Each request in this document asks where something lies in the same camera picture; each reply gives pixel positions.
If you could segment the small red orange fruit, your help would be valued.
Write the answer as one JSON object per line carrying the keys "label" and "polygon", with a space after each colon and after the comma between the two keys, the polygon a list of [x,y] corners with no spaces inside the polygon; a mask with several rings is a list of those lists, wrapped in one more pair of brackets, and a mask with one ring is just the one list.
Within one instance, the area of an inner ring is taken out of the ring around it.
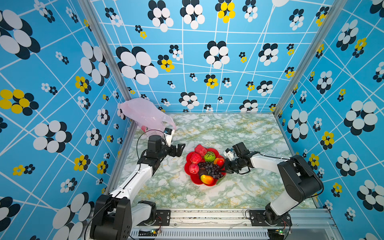
{"label": "small red orange fruit", "polygon": [[214,160],[214,165],[217,165],[217,166],[219,166],[219,167],[222,167],[224,164],[225,164],[225,159],[223,159],[223,158],[216,158],[215,160]]}

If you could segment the red flower-shaped plate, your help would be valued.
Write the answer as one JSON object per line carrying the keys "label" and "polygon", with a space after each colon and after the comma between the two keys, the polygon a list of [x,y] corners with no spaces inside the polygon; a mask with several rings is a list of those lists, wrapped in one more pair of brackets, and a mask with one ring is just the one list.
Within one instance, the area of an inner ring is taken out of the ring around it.
{"label": "red flower-shaped plate", "polygon": [[[217,158],[223,158],[223,159],[224,159],[224,157],[221,156],[221,155],[219,154],[219,152],[218,152],[216,149],[214,149],[214,148],[206,148],[206,149],[207,149],[208,151],[214,152],[214,153],[216,154],[216,157],[217,157]],[[189,166],[192,164],[192,162],[190,161],[190,158],[191,158],[191,155],[192,155],[193,153],[195,153],[195,150],[193,150],[192,152],[190,152],[190,153],[187,154],[187,158],[186,158],[186,163],[185,163],[185,166],[184,166],[184,170],[185,170],[186,174],[190,176],[190,179],[191,179],[191,181],[192,181],[194,184],[196,184],[196,185],[205,185],[205,184],[202,183],[202,181],[200,180],[200,177],[199,177],[198,174],[192,175],[192,174],[190,174],[190,172],[189,172]],[[223,175],[226,176],[224,165],[221,167],[221,172],[223,172]]]}

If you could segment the yellow red mango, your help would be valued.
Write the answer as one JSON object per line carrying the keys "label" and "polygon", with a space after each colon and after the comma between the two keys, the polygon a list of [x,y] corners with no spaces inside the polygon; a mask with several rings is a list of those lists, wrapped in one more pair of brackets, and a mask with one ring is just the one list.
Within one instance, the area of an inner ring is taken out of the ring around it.
{"label": "yellow red mango", "polygon": [[209,185],[209,186],[211,186],[215,183],[215,179],[209,175],[201,175],[200,180],[202,181],[202,183],[204,183],[205,185]]}

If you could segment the pink plastic bag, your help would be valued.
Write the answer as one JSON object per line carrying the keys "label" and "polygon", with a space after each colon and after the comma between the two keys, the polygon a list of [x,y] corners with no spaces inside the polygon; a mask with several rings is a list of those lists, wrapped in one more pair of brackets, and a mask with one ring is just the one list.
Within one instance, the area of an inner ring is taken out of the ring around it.
{"label": "pink plastic bag", "polygon": [[158,131],[163,133],[166,128],[163,122],[172,126],[172,136],[177,129],[173,119],[160,111],[151,101],[135,98],[118,104],[118,109],[126,117],[135,121],[144,132],[150,130],[150,132],[146,133],[147,136],[161,135]]}

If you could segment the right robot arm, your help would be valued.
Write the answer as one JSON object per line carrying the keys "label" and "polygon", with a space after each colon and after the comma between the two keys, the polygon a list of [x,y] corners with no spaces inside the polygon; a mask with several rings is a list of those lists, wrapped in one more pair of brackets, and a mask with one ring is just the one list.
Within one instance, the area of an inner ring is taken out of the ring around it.
{"label": "right robot arm", "polygon": [[225,169],[228,174],[245,175],[252,169],[264,169],[279,174],[285,190],[271,203],[266,205],[264,218],[269,225],[277,223],[290,210],[304,200],[321,194],[324,184],[300,155],[290,158],[278,158],[263,155],[258,151],[250,152],[243,142],[224,151]]}

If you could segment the red strawberry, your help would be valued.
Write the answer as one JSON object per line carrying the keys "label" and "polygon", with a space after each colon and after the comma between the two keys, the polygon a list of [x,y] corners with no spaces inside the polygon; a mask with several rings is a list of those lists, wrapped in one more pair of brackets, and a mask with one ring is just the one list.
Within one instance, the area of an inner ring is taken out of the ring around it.
{"label": "red strawberry", "polygon": [[202,157],[201,157],[201,155],[198,154],[198,153],[193,153],[193,154],[191,155],[190,161],[191,161],[193,164],[199,164],[199,163],[202,161]]}

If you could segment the red dragon fruit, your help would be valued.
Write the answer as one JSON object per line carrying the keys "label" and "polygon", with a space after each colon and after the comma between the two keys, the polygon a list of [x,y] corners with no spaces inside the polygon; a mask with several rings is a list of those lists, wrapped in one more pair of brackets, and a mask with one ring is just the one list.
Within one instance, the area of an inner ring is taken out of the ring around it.
{"label": "red dragon fruit", "polygon": [[199,144],[195,147],[195,152],[198,153],[201,157],[204,157],[207,154],[208,150],[204,146]]}

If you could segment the pink red apple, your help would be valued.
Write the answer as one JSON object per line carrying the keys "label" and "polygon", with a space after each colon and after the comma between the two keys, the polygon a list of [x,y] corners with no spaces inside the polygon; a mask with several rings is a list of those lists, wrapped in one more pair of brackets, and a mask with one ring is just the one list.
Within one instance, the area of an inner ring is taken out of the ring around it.
{"label": "pink red apple", "polygon": [[190,174],[192,175],[195,175],[195,174],[198,174],[199,173],[199,170],[200,170],[200,167],[198,164],[191,164],[189,166],[189,172]]}

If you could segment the dark purple grape bunch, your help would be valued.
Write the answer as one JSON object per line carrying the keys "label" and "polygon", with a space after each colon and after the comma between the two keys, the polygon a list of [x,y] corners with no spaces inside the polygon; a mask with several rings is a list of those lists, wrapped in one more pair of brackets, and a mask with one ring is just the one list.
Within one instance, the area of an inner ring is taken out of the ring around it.
{"label": "dark purple grape bunch", "polygon": [[212,176],[215,180],[223,176],[223,172],[221,172],[221,167],[214,165],[213,162],[201,162],[198,165],[200,168],[206,169],[208,175]]}

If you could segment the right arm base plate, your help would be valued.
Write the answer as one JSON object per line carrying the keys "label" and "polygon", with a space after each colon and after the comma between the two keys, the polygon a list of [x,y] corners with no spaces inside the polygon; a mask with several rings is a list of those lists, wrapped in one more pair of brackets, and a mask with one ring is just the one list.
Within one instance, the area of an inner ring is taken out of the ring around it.
{"label": "right arm base plate", "polygon": [[245,217],[253,227],[291,227],[292,218],[289,213],[276,216],[266,210],[246,210]]}

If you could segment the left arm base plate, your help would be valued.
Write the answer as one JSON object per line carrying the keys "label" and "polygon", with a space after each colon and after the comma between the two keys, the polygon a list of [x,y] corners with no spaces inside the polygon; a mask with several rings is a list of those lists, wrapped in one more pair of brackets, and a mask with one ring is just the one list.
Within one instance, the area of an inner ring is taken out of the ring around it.
{"label": "left arm base plate", "polygon": [[169,226],[171,220],[171,210],[157,210],[155,221],[153,223],[139,223],[138,226]]}

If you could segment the left aluminium corner post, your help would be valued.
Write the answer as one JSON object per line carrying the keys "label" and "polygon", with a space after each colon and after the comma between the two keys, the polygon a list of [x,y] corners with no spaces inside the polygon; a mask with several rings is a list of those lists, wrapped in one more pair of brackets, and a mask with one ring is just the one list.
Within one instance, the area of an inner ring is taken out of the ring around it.
{"label": "left aluminium corner post", "polygon": [[79,0],[78,1],[85,17],[87,18],[88,22],[91,25],[91,28],[93,30],[93,34],[95,35],[95,38],[106,58],[106,61],[109,65],[109,68],[111,70],[111,73],[113,74],[117,85],[126,101],[131,100],[130,92],[128,91],[128,87],[126,86],[126,83],[123,79],[123,76],[118,68],[118,65],[114,59],[112,50],[110,49],[107,39],[105,37],[105,34],[102,30],[102,26],[100,25],[96,12],[93,10],[92,4],[90,1],[86,0]]}

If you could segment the aluminium corner post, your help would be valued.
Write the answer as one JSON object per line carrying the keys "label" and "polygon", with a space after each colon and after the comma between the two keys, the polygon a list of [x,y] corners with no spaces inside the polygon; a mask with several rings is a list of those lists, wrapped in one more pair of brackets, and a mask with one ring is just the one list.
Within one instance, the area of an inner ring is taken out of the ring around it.
{"label": "aluminium corner post", "polygon": [[313,41],[311,42],[308,50],[306,51],[305,55],[303,56],[300,64],[298,65],[298,69],[296,70],[293,78],[290,80],[289,84],[287,85],[284,93],[282,94],[277,107],[274,111],[274,117],[277,119],[279,113],[285,106],[285,104],[288,101],[288,98],[290,94],[292,93],[293,88],[298,84],[300,81],[302,75],[305,73],[305,70],[308,68],[309,64],[311,63],[318,47],[323,43],[325,37],[333,27],[335,21],[337,20],[338,16],[340,15],[342,9],[344,8],[345,4],[347,3],[347,0],[340,0],[340,1],[334,1],[333,5],[330,8],[329,14],[327,16],[327,19],[324,21],[322,26],[319,28],[318,32],[316,33]]}
{"label": "aluminium corner post", "polygon": [[86,0],[79,0],[78,1],[85,17],[87,18],[88,22],[91,25],[91,28],[93,30],[93,34],[95,35],[95,38],[106,58],[106,61],[109,65],[109,68],[111,70],[111,73],[113,74],[117,85],[126,101],[131,100],[130,92],[128,91],[128,87],[126,86],[126,83],[123,79],[123,76],[118,68],[118,65],[114,59],[112,50],[110,49],[107,39],[105,37],[105,34],[102,30],[102,26],[100,25],[96,12],[93,10],[92,4],[90,1]]}

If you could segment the aluminium front rail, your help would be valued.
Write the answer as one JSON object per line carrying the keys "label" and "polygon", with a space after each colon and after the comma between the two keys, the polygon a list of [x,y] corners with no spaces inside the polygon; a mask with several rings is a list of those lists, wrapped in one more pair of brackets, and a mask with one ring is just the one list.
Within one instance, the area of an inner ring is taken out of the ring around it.
{"label": "aluminium front rail", "polygon": [[325,209],[289,212],[291,227],[253,227],[246,209],[171,210],[169,226],[136,226],[126,240],[341,240]]}

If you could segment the right aluminium corner post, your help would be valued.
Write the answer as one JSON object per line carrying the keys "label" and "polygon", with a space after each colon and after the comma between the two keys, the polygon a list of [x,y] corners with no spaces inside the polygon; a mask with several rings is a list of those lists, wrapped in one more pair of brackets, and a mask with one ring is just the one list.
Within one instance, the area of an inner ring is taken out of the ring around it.
{"label": "right aluminium corner post", "polygon": [[318,32],[316,33],[313,41],[311,42],[308,50],[306,51],[305,55],[303,56],[300,64],[298,65],[298,69],[296,70],[293,78],[290,80],[289,84],[287,85],[284,93],[282,94],[277,107],[274,111],[274,117],[277,119],[279,113],[285,106],[285,104],[288,101],[288,98],[290,94],[292,93],[293,88],[298,84],[300,81],[302,75],[305,73],[305,70],[308,68],[309,64],[311,63],[318,47],[323,43],[325,37],[333,27],[335,21],[337,20],[338,16],[340,15],[342,9],[344,8],[345,4],[347,3],[347,0],[340,0],[340,1],[334,1],[333,5],[330,8],[329,14],[327,16],[327,19],[324,21],[322,26],[319,28]]}

